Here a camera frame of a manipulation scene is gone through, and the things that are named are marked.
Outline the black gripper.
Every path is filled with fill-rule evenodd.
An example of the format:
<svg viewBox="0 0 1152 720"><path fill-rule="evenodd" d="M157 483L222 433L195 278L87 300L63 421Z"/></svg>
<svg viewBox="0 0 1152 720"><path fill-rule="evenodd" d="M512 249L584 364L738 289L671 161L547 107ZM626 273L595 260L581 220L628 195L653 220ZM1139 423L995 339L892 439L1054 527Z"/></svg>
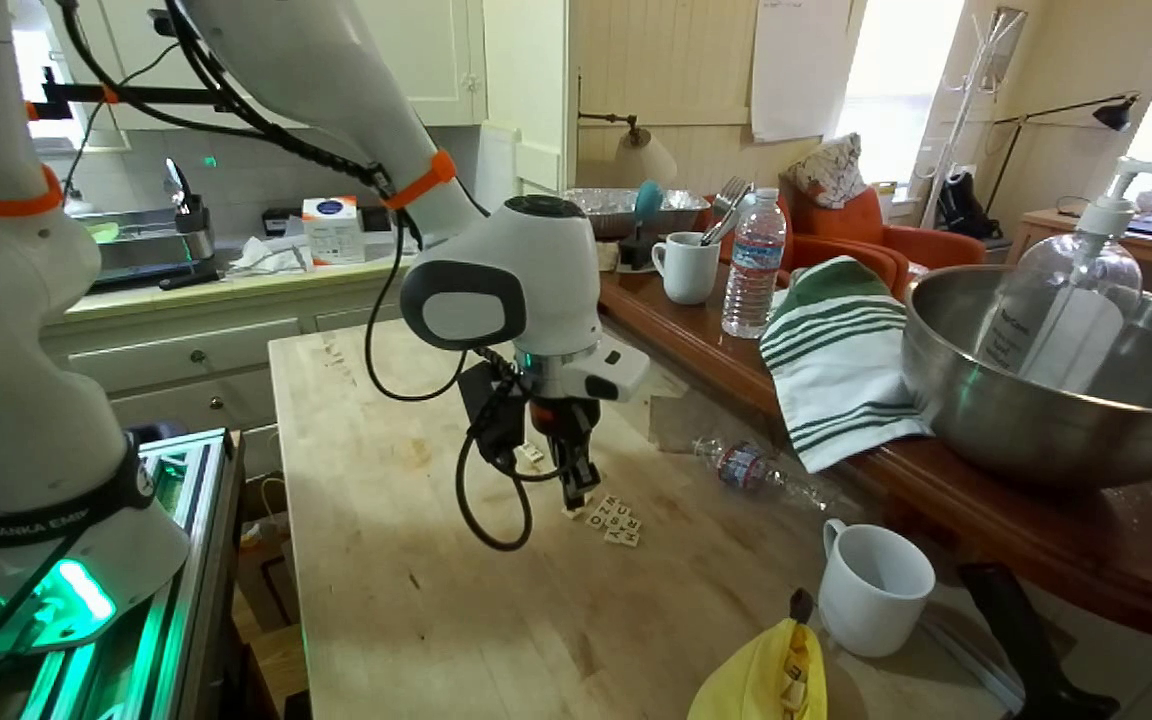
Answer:
<svg viewBox="0 0 1152 720"><path fill-rule="evenodd" d="M584 506L584 491L602 483L595 460L590 460L590 439L602 421L595 400L536 400L534 429L553 443L553 460L561 464L565 506Z"/></svg>

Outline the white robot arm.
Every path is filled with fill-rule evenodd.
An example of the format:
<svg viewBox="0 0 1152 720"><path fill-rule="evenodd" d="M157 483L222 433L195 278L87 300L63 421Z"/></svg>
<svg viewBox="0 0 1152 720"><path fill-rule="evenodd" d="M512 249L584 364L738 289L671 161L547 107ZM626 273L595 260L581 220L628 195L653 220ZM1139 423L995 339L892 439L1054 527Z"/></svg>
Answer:
<svg viewBox="0 0 1152 720"><path fill-rule="evenodd" d="M423 342L512 342L522 374L556 403L621 393L595 325L594 222L561 195L475 209L384 65L363 0L166 0L166 11L222 134L332 167L422 233L429 253L400 310ZM42 346L91 278L96 242L63 216L63 182L28 134L0 0L0 632L20 629L34 652L99 637L188 558L107 396Z"/></svg>

